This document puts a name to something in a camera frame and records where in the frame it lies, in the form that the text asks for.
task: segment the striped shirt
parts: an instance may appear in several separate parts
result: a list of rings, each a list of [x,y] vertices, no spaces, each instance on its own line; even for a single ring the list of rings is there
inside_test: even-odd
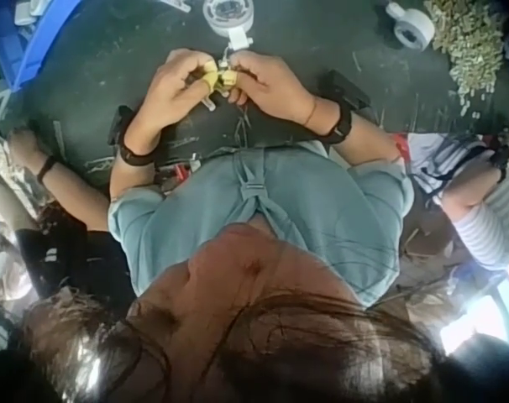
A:
[[[455,140],[438,133],[410,134],[408,142],[411,173],[426,193],[448,184],[432,178],[432,175],[450,172],[471,149],[485,146],[476,136]],[[475,158],[488,160],[492,154],[493,151],[487,150]],[[456,175],[470,162],[463,164]],[[439,204],[442,195],[440,192],[433,201]],[[483,203],[453,225],[481,266],[488,270],[505,269],[509,265],[509,170],[506,179]]]

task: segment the tape roll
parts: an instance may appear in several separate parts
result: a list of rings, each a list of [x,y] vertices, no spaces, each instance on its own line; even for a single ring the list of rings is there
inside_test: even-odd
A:
[[[234,28],[247,33],[255,20],[253,0],[204,0],[202,11],[213,32],[225,38]]]
[[[396,20],[395,36],[404,46],[425,50],[436,33],[433,21],[422,11],[404,10],[397,3],[389,3],[387,13]]]

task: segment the striped sleeve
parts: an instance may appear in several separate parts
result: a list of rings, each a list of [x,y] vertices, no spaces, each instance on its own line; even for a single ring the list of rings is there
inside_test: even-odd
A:
[[[509,233],[499,217],[484,203],[454,222],[454,228],[475,260],[487,270],[509,265]]]

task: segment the wrist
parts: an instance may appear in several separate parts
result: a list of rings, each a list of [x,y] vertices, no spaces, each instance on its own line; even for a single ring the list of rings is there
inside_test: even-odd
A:
[[[336,102],[325,98],[316,97],[316,105],[312,116],[308,119],[305,127],[317,134],[326,136],[330,134],[340,119],[340,107]]]
[[[24,167],[27,168],[34,176],[37,176],[42,168],[44,168],[45,162],[48,158],[49,156],[46,153],[37,151],[25,160]]]
[[[137,115],[129,125],[123,142],[133,153],[147,155],[154,151],[160,142],[160,130],[144,124],[144,120]]]

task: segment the dark table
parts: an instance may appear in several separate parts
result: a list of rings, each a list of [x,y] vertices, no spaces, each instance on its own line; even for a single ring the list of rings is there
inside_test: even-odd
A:
[[[402,0],[404,7],[422,2]],[[509,75],[496,94],[478,101],[477,122],[460,117],[456,85],[446,55],[403,49],[376,1],[255,0],[252,50],[283,57],[305,85],[328,68],[342,72],[370,96],[374,115],[388,131],[498,130],[509,120]],[[75,165],[111,155],[108,131],[118,105],[136,107],[170,50],[189,47],[221,55],[226,40],[202,16],[202,0],[182,13],[153,0],[83,2],[64,27],[40,75],[24,88],[26,115],[58,119]],[[238,146],[239,111],[222,100],[218,110],[198,107],[171,139],[168,156],[202,156]],[[250,109],[249,146],[282,145],[308,134]]]

